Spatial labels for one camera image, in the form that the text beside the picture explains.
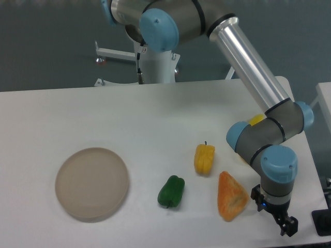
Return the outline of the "yellow fruit behind arm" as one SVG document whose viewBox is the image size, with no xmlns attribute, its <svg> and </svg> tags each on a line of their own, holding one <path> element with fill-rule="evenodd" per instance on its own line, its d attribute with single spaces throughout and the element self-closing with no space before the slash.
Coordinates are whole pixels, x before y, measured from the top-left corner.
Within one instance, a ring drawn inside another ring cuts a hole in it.
<svg viewBox="0 0 331 248">
<path fill-rule="evenodd" d="M 265 115 L 264 114 L 257 114 L 255 116 L 253 116 L 251 119 L 249 119 L 248 120 L 248 123 L 251 126 L 254 126 L 254 125 L 258 124 L 259 122 L 261 122 L 264 119 L 265 119 Z"/>
</svg>

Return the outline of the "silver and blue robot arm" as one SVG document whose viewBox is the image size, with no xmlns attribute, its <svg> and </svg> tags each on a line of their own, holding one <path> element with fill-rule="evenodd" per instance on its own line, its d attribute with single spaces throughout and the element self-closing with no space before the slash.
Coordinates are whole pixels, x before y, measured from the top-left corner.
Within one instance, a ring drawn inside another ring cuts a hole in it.
<svg viewBox="0 0 331 248">
<path fill-rule="evenodd" d="M 256 125 L 235 123 L 226 140 L 259 175 L 251 191 L 258 210 L 270 213 L 281 235 L 292 236 L 298 221 L 287 213 L 297 156 L 283 143 L 308 129 L 313 111 L 290 99 L 239 26 L 238 17 L 223 1 L 102 1 L 110 25 L 121 24 L 136 43 L 140 84 L 173 83 L 172 51 L 206 35 L 224 54 L 266 118 Z"/>
</svg>

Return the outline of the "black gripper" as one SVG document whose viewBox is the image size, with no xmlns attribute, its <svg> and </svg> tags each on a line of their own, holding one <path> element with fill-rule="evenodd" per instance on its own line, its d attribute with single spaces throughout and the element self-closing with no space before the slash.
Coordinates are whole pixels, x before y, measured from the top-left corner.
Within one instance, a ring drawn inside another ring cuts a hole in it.
<svg viewBox="0 0 331 248">
<path fill-rule="evenodd" d="M 265 192 L 258 184 L 251 190 L 251 199 L 258 207 L 258 212 L 265 210 L 270 213 L 280 227 L 280 235 L 293 236 L 298 231 L 298 220 L 288 215 L 290 194 L 285 196 L 272 196 Z"/>
</svg>

